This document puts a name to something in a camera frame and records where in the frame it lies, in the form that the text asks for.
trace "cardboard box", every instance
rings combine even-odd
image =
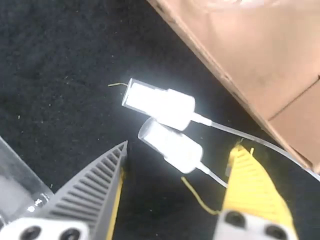
[[[254,119],[319,173],[318,11],[292,5],[216,11],[196,0],[148,1]]]

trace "dark fabric surface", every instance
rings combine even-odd
[[[196,99],[196,111],[270,138],[144,0],[2,0],[0,135],[55,192],[93,159],[129,140],[128,172],[114,239],[212,238],[207,214],[181,174],[137,139],[146,116],[121,107],[131,77]],[[204,163],[224,176],[238,137],[196,123],[185,133]],[[255,154],[290,207],[300,239],[320,235],[320,183],[262,146]],[[187,176],[220,209],[224,189],[195,170]]]

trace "yellow wire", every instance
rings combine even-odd
[[[128,84],[123,83],[123,82],[111,83],[111,84],[108,84],[108,87],[113,87],[113,86],[118,86],[118,85],[124,85],[124,86],[128,87]]]
[[[186,185],[186,187],[190,190],[190,192],[195,196],[196,200],[204,210],[206,210],[211,215],[218,215],[220,213],[219,210],[212,210],[210,207],[208,207],[204,203],[204,201],[202,201],[202,199],[200,198],[196,190],[191,186],[191,184],[187,181],[187,179],[184,176],[181,177],[181,180]]]

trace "clear plastic container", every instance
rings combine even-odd
[[[53,196],[52,191],[0,137],[0,229],[32,216]]]

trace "white plastic cap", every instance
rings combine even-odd
[[[202,147],[182,133],[149,118],[141,127],[138,138],[161,153],[164,159],[184,174],[198,168]]]
[[[122,106],[155,118],[159,123],[183,131],[193,118],[196,101],[193,96],[164,90],[133,78],[122,100]]]

